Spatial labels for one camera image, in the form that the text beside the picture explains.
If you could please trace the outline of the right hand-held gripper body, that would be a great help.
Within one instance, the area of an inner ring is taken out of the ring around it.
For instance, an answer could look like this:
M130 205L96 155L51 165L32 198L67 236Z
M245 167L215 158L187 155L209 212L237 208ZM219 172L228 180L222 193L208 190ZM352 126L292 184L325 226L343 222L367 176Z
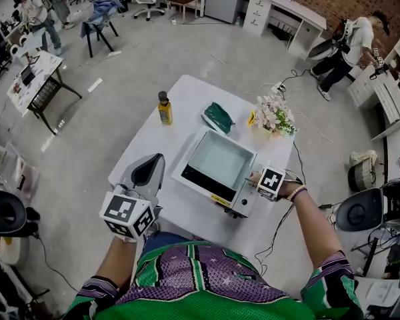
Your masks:
M284 178L285 171L266 167L257 183L256 191L268 199L277 199Z

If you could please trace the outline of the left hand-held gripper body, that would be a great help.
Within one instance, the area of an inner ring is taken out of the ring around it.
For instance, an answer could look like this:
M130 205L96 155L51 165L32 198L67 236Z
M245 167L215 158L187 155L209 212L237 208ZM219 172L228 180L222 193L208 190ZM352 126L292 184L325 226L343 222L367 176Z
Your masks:
M99 216L116 237L141 239L159 218L162 207L158 202L154 195L118 184L106 193Z

